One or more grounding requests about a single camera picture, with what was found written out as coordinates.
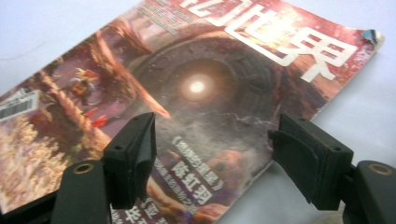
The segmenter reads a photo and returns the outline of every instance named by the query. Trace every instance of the glowing light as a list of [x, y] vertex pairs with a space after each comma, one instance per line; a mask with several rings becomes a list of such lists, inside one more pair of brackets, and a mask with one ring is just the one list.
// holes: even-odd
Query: glowing light
[[190, 85], [190, 90], [194, 93], [199, 93], [203, 91], [204, 88], [205, 88], [205, 84], [201, 81], [195, 81]]

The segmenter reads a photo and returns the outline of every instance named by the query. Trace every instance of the white surface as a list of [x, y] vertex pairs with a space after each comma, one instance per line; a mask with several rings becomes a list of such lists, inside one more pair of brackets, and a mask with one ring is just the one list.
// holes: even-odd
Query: white surface
[[[74, 47], [138, 1], [0, 0], [0, 95]], [[396, 5], [391, 0], [289, 0], [345, 26], [375, 28], [377, 55], [314, 122], [355, 151], [354, 163], [396, 166]], [[271, 167], [219, 223], [315, 223], [326, 212], [305, 202], [279, 166]]]

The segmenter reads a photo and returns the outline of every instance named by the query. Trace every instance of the magazine cover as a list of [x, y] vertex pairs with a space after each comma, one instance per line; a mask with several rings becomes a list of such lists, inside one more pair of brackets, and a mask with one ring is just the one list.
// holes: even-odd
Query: magazine cover
[[216, 222], [271, 164], [279, 114], [312, 119], [382, 41], [278, 0], [142, 1], [0, 98], [1, 210], [152, 111], [148, 198], [113, 223]]

